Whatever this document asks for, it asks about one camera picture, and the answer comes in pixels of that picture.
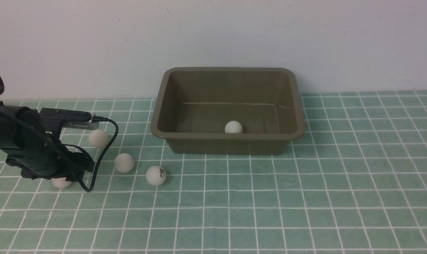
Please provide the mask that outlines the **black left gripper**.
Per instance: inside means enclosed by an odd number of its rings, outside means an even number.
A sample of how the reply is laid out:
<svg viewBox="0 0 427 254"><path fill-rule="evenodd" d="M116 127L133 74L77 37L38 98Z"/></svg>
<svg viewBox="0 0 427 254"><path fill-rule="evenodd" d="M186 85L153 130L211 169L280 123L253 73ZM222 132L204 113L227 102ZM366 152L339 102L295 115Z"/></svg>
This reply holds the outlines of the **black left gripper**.
<svg viewBox="0 0 427 254"><path fill-rule="evenodd" d="M51 147L54 144L73 164L76 175L83 177L85 172L93 172L94 160L87 152L72 152L60 140L61 131L47 132L42 125L39 111L25 106L5 106L8 113L23 121L48 138L45 143L27 128L18 127L15 141L12 145L3 148L7 154L6 163L21 169L21 176L27 179L66 177L68 181L76 182L69 165Z"/></svg>

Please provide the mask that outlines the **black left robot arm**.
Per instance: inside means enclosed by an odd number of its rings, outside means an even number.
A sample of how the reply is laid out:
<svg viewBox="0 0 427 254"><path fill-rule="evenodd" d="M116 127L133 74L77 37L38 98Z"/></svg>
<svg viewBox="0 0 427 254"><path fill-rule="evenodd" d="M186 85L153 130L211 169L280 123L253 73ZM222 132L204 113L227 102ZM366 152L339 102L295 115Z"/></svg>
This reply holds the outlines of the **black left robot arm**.
<svg viewBox="0 0 427 254"><path fill-rule="evenodd" d="M77 182L94 171L94 160L86 151L73 152L63 144L63 128L96 129L86 111L4 105L0 102L0 150L6 164L20 168L26 179L65 178Z"/></svg>

